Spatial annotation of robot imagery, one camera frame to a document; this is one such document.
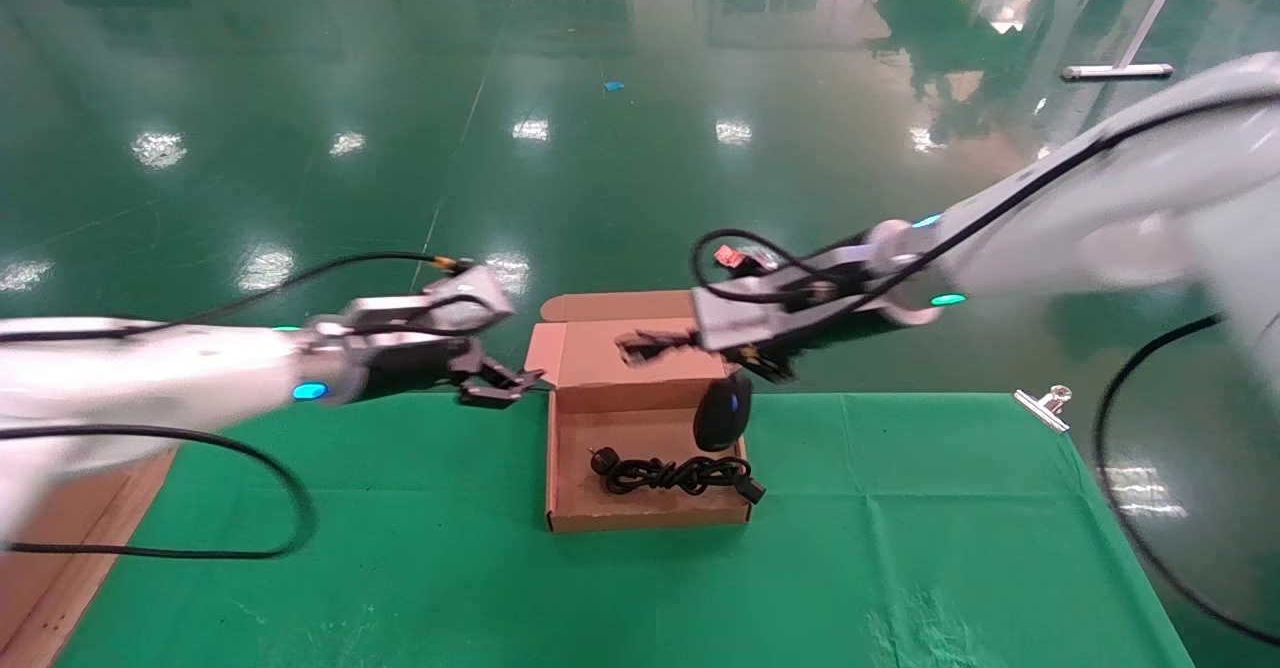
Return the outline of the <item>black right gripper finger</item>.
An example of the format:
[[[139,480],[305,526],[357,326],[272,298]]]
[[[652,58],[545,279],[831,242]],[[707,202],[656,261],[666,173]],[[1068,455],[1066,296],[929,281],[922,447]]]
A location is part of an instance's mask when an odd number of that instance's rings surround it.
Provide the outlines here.
[[[739,366],[769,384],[787,384],[796,378],[794,358],[797,353],[791,346],[741,346]]]
[[[700,331],[630,331],[614,340],[626,366],[639,369],[669,352],[700,351]]]

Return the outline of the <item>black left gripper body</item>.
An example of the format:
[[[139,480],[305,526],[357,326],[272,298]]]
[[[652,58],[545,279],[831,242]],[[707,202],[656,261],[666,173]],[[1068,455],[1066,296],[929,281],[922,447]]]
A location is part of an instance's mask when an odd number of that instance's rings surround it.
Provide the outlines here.
[[[393,331],[360,340],[357,402],[426,392],[433,386],[460,386],[471,376],[471,354],[477,351],[475,337]]]

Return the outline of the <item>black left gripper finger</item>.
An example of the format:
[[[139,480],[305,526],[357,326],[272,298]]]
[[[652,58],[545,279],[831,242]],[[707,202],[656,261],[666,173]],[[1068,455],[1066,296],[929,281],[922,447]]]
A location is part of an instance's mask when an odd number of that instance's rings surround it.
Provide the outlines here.
[[[522,395],[521,386],[492,386],[471,383],[458,386],[458,403],[468,404],[472,408],[504,410],[518,402]]]
[[[470,392],[529,392],[545,375],[544,369],[509,369],[490,357],[481,340],[468,340]]]

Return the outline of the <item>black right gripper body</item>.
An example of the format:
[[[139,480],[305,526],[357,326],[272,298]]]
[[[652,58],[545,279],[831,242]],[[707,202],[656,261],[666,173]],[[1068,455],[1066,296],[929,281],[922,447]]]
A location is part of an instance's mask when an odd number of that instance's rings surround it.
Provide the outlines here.
[[[765,305],[773,316],[782,317],[783,326],[767,339],[753,340],[760,354],[800,354],[887,334],[888,320],[881,308],[849,308],[876,282],[864,262],[833,264],[817,273],[812,276],[788,264],[767,264],[759,250],[739,253],[740,279],[764,279],[763,293],[788,296],[782,305]]]

